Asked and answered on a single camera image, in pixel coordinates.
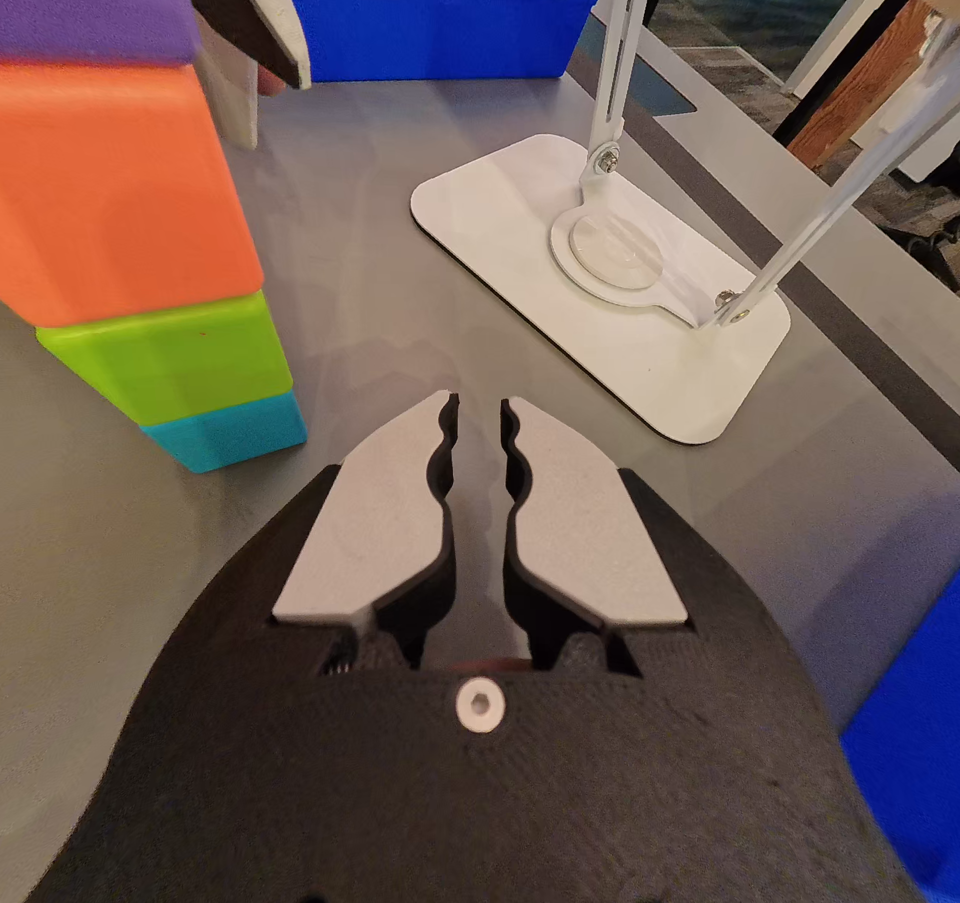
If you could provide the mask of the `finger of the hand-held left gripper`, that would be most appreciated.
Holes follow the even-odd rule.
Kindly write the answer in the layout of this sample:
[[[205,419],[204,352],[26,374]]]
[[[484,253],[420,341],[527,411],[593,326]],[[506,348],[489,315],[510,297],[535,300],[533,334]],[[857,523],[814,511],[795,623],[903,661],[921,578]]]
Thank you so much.
[[[215,129],[247,151],[258,145],[258,63],[209,26],[199,27],[194,62]]]
[[[306,35],[293,0],[190,0],[230,45],[285,85],[311,86]]]

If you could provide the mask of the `green cube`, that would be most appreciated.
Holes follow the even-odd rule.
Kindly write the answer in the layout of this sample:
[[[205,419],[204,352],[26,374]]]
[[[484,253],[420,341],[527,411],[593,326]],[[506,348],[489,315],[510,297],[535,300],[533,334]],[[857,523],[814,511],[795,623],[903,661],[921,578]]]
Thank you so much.
[[[62,328],[39,343],[141,427],[289,392],[294,385],[262,291]]]

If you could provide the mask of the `light blue cube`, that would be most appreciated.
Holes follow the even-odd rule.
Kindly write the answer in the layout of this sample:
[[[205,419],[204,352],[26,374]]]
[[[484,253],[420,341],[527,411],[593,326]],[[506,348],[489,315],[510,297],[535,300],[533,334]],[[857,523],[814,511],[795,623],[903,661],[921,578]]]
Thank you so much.
[[[141,431],[195,474],[289,449],[308,439],[306,422],[292,390],[143,426]]]

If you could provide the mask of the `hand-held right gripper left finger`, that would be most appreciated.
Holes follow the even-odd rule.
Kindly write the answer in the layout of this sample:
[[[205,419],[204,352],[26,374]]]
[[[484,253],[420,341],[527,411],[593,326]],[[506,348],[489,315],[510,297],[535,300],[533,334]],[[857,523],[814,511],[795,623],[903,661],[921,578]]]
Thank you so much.
[[[441,555],[444,510],[428,465],[458,400],[438,390],[342,460],[271,610],[282,624],[370,629],[376,610]]]

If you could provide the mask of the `orange cube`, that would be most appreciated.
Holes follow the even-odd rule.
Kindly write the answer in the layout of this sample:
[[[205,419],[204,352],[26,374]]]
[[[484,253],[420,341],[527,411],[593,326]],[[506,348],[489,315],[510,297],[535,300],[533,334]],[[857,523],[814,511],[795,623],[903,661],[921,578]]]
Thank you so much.
[[[263,284],[191,65],[3,61],[1,216],[2,302],[36,327]]]

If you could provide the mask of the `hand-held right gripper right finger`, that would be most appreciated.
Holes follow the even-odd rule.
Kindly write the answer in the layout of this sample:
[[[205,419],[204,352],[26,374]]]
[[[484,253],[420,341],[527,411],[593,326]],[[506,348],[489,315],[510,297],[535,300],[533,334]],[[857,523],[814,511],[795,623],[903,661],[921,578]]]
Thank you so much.
[[[598,630],[689,621],[618,466],[526,399],[501,402],[506,558],[523,585]]]

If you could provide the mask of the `grey desk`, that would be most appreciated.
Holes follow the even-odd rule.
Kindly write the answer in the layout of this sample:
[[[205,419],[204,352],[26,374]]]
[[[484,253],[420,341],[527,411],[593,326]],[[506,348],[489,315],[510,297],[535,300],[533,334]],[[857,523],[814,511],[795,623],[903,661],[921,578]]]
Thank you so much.
[[[784,280],[791,329],[725,433],[672,443],[414,223],[413,190],[539,132],[584,141],[553,81],[321,84],[227,160],[309,430],[194,475],[2,309],[2,901],[84,812],[131,705],[222,566],[326,466],[438,390],[460,396],[457,596],[435,669],[520,657],[502,601],[499,406],[521,396],[636,472],[762,598],[834,723],[958,569],[958,308],[860,216]]]

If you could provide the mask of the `black swivel chair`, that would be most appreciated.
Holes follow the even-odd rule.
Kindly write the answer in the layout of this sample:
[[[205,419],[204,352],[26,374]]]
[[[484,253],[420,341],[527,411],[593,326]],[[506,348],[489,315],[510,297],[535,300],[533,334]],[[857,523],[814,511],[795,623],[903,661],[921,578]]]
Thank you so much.
[[[959,294],[957,199],[880,230],[952,294]]]

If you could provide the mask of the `wooden document stand white base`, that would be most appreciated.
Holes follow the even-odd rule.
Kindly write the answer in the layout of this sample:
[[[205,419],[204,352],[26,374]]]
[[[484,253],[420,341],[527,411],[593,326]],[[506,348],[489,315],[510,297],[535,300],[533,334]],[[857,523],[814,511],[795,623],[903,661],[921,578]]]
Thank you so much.
[[[647,0],[612,0],[588,146],[539,134],[420,184],[416,224],[661,436],[718,439],[790,328],[781,279],[958,109],[958,0],[899,122],[754,276],[618,172]]]

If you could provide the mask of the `blue plastic bin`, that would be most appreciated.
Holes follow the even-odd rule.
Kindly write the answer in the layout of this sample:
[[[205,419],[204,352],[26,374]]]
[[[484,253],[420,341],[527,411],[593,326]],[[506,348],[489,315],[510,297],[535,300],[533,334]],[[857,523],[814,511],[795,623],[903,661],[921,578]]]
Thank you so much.
[[[311,80],[556,79],[597,0],[292,0]]]
[[[959,900],[959,576],[841,737],[877,824],[926,901]]]

